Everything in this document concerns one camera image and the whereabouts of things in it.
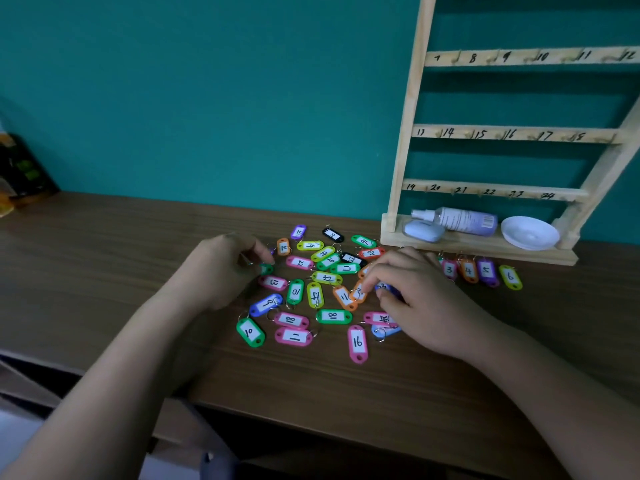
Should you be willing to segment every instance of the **person's right hand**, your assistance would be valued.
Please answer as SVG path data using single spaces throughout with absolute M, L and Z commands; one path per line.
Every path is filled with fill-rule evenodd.
M 380 306 L 407 335 L 435 352 L 463 358 L 482 332 L 499 323 L 444 276 L 433 253 L 425 257 L 412 247 L 386 252 L 367 273 L 362 290 L 370 292 L 380 281 L 397 288 L 406 302 L 379 289 Z

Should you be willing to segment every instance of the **white floor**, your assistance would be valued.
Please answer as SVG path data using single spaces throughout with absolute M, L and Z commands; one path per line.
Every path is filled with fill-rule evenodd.
M 18 457 L 23 446 L 42 421 L 29 420 L 0 411 L 0 472 Z M 140 472 L 140 480 L 198 480 L 196 470 L 149 457 Z

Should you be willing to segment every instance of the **plastic key tag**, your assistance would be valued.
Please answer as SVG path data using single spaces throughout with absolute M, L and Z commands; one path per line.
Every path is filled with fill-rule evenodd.
M 294 315 L 289 312 L 276 313 L 273 318 L 276 325 L 285 326 L 294 330 L 306 330 L 309 327 L 309 319 L 302 315 Z
M 316 313 L 316 320 L 324 325 L 347 325 L 353 320 L 353 315 L 346 310 L 320 310 Z
M 334 253 L 331 256 L 327 256 L 324 260 L 316 263 L 316 268 L 320 271 L 326 271 L 332 264 L 340 262 L 340 254 Z
M 315 271 L 311 274 L 311 279 L 316 283 L 322 283 L 324 285 L 339 286 L 342 284 L 342 277 L 340 274 L 325 273 L 324 271 Z
M 369 325 L 380 325 L 389 328 L 396 328 L 398 324 L 386 312 L 367 312 L 364 314 L 364 322 Z
M 260 317 L 270 309 L 277 308 L 280 305 L 282 305 L 282 297 L 279 294 L 274 293 L 269 295 L 267 298 L 263 298 L 257 303 L 252 304 L 249 307 L 249 314 L 253 318 Z
M 367 273 L 371 271 L 371 265 L 372 265 L 372 264 L 373 264 L 373 263 L 368 264 L 368 265 L 364 266 L 363 268 L 361 268 L 361 269 L 358 271 L 358 277 L 359 277 L 360 279 L 363 279 L 363 278 L 367 275 Z
M 363 280 L 359 280 L 356 286 L 353 287 L 353 290 L 351 290 L 351 293 L 349 293 L 349 297 L 356 303 L 364 303 L 368 295 L 368 293 L 362 292 L 362 282 Z
M 335 248 L 333 246 L 327 246 L 322 250 L 311 254 L 311 261 L 320 262 L 327 256 L 331 256 L 332 254 L 335 254 Z
M 360 265 L 354 262 L 334 264 L 329 271 L 336 274 L 356 274 L 360 270 Z
M 324 296 L 322 294 L 322 286 L 318 283 L 309 283 L 307 285 L 307 298 L 309 306 L 315 310 L 324 306 Z
M 305 271 L 309 271 L 314 266 L 314 262 L 308 258 L 301 258 L 299 256 L 289 256 L 287 258 L 287 266 L 297 267 L 298 269 L 304 269 Z
M 342 259 L 345 262 L 354 262 L 356 264 L 359 264 L 360 267 L 367 265 L 367 262 L 364 261 L 364 259 L 359 258 L 359 257 L 354 256 L 353 254 L 349 254 L 349 253 L 342 253 L 340 255 L 340 259 Z
M 286 237 L 278 239 L 276 246 L 278 256 L 289 256 L 291 254 L 291 246 L 289 245 L 289 240 Z
M 267 274 L 258 278 L 258 284 L 269 290 L 281 292 L 287 289 L 289 282 L 284 278 L 279 278 L 277 276 Z
M 522 281 L 520 281 L 520 277 L 516 273 L 514 267 L 502 265 L 498 268 L 498 270 L 500 270 L 500 274 L 502 275 L 504 284 L 507 285 L 508 289 L 514 291 L 519 291 L 522 289 Z
M 327 236 L 329 239 L 331 239 L 333 242 L 342 242 L 342 241 L 344 241 L 344 236 L 342 234 L 340 234 L 339 232 L 334 231 L 329 226 L 325 227 L 324 231 L 322 231 L 322 233 L 325 236 Z
M 386 252 L 387 250 L 383 248 L 363 249 L 358 252 L 358 256 L 360 256 L 361 258 L 375 259 L 375 258 L 379 258 Z
M 478 282 L 478 271 L 476 269 L 476 263 L 469 258 L 462 258 L 458 260 L 458 268 L 460 274 L 466 282 L 476 284 Z
M 363 235 L 356 234 L 352 236 L 351 240 L 356 244 L 364 246 L 367 249 L 376 247 L 376 242 L 373 239 L 369 239 L 368 237 L 364 237 Z
M 298 224 L 293 228 L 293 231 L 291 232 L 291 238 L 294 241 L 299 241 L 300 239 L 302 239 L 302 236 L 304 236 L 306 231 L 307 231 L 307 226 L 303 224 Z
M 264 276 L 265 274 L 271 274 L 273 273 L 273 266 L 267 263 L 261 263 L 260 268 L 262 268 L 262 270 L 260 271 L 260 275 Z
M 500 286 L 500 281 L 498 281 L 493 261 L 487 258 L 482 258 L 476 262 L 476 266 L 478 273 L 480 274 L 480 281 L 491 288 Z
M 377 326 L 377 325 L 371 326 L 371 332 L 373 333 L 375 338 L 382 339 L 382 340 L 386 339 L 389 335 L 398 333 L 399 331 L 402 331 L 402 329 L 398 326 L 395 328 L 391 328 L 389 326 Z
M 356 300 L 349 296 L 349 290 L 344 286 L 336 286 L 333 288 L 333 295 L 338 299 L 338 303 L 348 312 L 354 312 L 358 307 Z
M 287 293 L 287 303 L 290 305 L 297 305 L 302 301 L 302 290 L 305 289 L 305 282 L 302 280 L 293 280 L 289 284 L 289 291 Z
M 308 330 L 294 330 L 292 328 L 282 327 L 276 330 L 275 338 L 279 344 L 306 347 L 311 343 L 311 340 L 314 339 L 314 336 Z
M 449 259 L 442 260 L 442 272 L 451 281 L 455 281 L 458 277 L 458 271 L 456 270 L 457 267 L 458 265 L 455 261 L 451 261 Z
M 349 357 L 355 363 L 364 363 L 369 358 L 367 349 L 367 339 L 364 336 L 364 329 L 360 325 L 352 325 L 347 331 L 349 338 Z
M 324 242 L 322 241 L 300 241 L 296 244 L 296 248 L 299 251 L 317 251 L 324 248 Z
M 240 320 L 236 330 L 250 347 L 260 347 L 264 343 L 264 332 L 251 318 Z

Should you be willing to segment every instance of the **wooden table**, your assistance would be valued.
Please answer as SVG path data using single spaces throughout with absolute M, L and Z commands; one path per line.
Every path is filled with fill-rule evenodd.
M 76 193 L 14 212 L 0 221 L 0 351 L 82 373 L 199 240 L 240 230 L 274 243 L 298 223 L 315 239 L 329 223 L 347 236 L 380 234 L 378 221 Z M 521 292 L 460 286 L 501 320 L 640 403 L 640 252 L 589 242 L 576 250 L 576 267 L 516 263 Z M 276 273 L 305 277 L 282 261 Z M 352 281 L 345 279 L 347 286 Z M 180 362 L 203 351 L 209 358 L 190 400 L 498 476 L 566 477 L 489 380 L 402 333 L 377 344 L 367 332 L 369 360 L 356 365 L 345 327 L 325 326 L 298 349 L 277 344 L 274 325 L 262 317 L 267 342 L 249 348 L 236 318 L 267 293 L 253 290 L 196 323 Z M 337 308 L 329 287 L 324 295 Z M 370 297 L 356 319 L 377 306 Z M 297 311 L 312 316 L 306 305 Z

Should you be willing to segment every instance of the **person's left hand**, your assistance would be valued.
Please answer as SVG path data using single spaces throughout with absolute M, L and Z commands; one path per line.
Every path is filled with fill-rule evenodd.
M 241 253 L 254 264 L 247 265 Z M 219 310 L 260 275 L 261 262 L 273 264 L 273 256 L 251 234 L 231 233 L 205 239 L 158 294 L 170 295 L 193 314 L 208 308 Z

